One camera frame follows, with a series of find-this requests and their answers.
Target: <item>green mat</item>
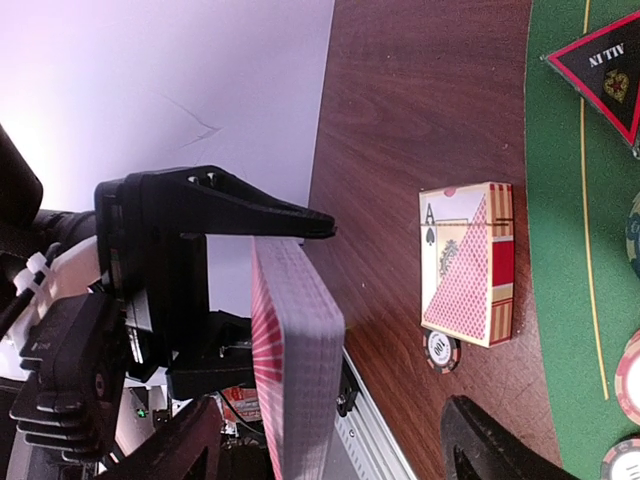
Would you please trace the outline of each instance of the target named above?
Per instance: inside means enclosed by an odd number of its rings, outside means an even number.
[[[592,0],[589,32],[640,9]],[[565,468],[600,478],[607,450],[640,427],[615,396],[615,371],[640,329],[640,279],[628,264],[625,222],[640,162],[604,116],[586,106],[592,265],[609,401],[604,400],[587,276],[580,168],[580,96],[540,60],[582,36],[585,0],[534,0],[527,58],[527,191],[540,340]]]

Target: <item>black triangle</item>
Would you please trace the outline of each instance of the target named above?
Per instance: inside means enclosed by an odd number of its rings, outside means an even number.
[[[640,121],[640,12],[624,17],[547,57],[631,147]]]

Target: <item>box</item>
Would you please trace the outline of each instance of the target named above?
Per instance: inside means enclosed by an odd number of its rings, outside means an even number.
[[[483,347],[511,338],[511,185],[420,193],[422,326]]]

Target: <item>wooden table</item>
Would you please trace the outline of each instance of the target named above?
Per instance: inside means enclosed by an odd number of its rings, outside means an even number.
[[[478,402],[560,463],[531,286],[525,192],[530,1],[337,0],[311,207],[335,239],[306,250],[345,314],[347,349],[418,478],[444,477],[449,395]],[[514,185],[514,339],[463,344],[450,375],[429,368],[420,328],[418,193]]]

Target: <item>black cable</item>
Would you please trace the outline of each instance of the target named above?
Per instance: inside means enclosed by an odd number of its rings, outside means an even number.
[[[238,419],[238,421],[242,424],[243,427],[245,427],[247,430],[251,430],[253,433],[257,433],[258,435],[262,435],[263,437],[264,432],[261,432],[260,430],[256,430],[255,428],[253,428],[252,426],[250,426],[244,418],[242,418],[242,416],[240,416],[240,414],[237,412],[237,410],[235,408],[233,408],[233,406],[231,405],[231,402],[227,399],[227,397],[224,395],[224,393],[222,393],[220,390],[218,390],[218,395],[220,395],[220,398],[222,398],[222,400],[224,401],[224,403],[227,404],[227,407],[229,407],[229,410],[231,410],[231,413],[233,413],[235,415],[235,417]]]
[[[58,242],[52,243],[49,245],[47,249],[47,253],[45,253],[45,265],[47,268],[51,267],[53,260],[56,258],[56,255],[60,250],[60,244]],[[40,285],[44,281],[44,272],[38,272],[35,274],[33,278],[33,283],[36,285]],[[24,311],[25,308],[29,306],[29,302],[33,298],[34,292],[30,288],[25,288],[20,295],[13,299],[13,301],[9,304],[5,310],[0,313],[0,340],[4,338],[9,329],[16,322],[20,314]]]

